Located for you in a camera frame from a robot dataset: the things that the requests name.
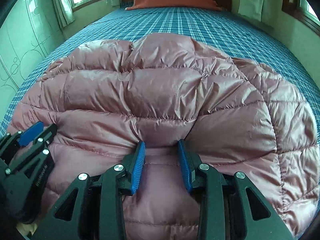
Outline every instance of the mattress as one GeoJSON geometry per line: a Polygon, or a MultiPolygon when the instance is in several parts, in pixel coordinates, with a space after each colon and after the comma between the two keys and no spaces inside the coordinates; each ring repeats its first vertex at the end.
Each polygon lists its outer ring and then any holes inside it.
{"type": "Polygon", "coordinates": [[[310,103],[316,117],[319,138],[320,91],[298,59],[283,44],[229,12],[183,7],[132,11],[120,8],[76,33],[55,49],[21,85],[1,124],[0,135],[4,135],[17,103],[52,60],[68,55],[87,41],[134,41],[152,32],[191,36],[197,41],[223,50],[232,57],[251,58],[270,65],[286,80],[296,85],[310,103]]]}

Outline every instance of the screw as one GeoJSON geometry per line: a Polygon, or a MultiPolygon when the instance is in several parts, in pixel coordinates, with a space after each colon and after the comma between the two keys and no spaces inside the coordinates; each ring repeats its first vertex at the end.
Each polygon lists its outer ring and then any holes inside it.
{"type": "Polygon", "coordinates": [[[113,168],[115,171],[122,171],[123,170],[123,166],[121,164],[118,164],[116,165],[114,168],[113,168]]]}
{"type": "Polygon", "coordinates": [[[239,179],[244,179],[244,178],[245,178],[245,174],[244,174],[243,172],[241,172],[241,171],[238,171],[238,172],[236,173],[236,176],[237,176],[239,179]]]}
{"type": "Polygon", "coordinates": [[[48,150],[48,149],[44,149],[44,150],[42,151],[42,153],[43,153],[44,155],[48,155],[48,154],[49,154],[49,150],[48,150]]]}
{"type": "Polygon", "coordinates": [[[200,168],[201,170],[203,170],[203,171],[207,171],[207,170],[209,169],[209,165],[206,164],[206,163],[201,163],[201,164],[199,165],[199,168],[200,168]]]}
{"type": "Polygon", "coordinates": [[[87,174],[85,174],[85,173],[81,173],[81,174],[78,176],[78,179],[79,179],[79,180],[86,180],[86,179],[87,179],[87,177],[88,177],[88,175],[87,175],[87,174]]]}

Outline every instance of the shiny fabric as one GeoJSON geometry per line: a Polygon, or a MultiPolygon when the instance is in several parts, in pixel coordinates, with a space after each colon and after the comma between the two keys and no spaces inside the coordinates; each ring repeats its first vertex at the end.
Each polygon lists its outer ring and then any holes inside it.
{"type": "Polygon", "coordinates": [[[58,125],[41,216],[78,174],[103,173],[143,140],[140,187],[123,201],[128,239],[196,239],[200,209],[182,182],[180,138],[220,172],[245,172],[292,234],[316,211],[319,146],[308,102],[269,66],[187,36],[79,46],[29,89],[8,132],[37,121],[58,125]]]}

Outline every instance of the blue plaid bedding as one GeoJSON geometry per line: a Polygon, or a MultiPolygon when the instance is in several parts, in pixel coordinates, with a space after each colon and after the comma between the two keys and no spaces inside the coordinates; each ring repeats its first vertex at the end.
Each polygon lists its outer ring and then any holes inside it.
{"type": "Polygon", "coordinates": [[[48,64],[80,44],[100,39],[134,41],[152,32],[178,33],[219,48],[232,57],[252,58],[270,65],[295,84],[310,103],[320,131],[320,91],[297,58],[280,42],[228,12],[197,8],[118,9],[90,24],[55,49],[25,80],[13,98],[0,127],[0,136],[17,103],[48,64]]]}

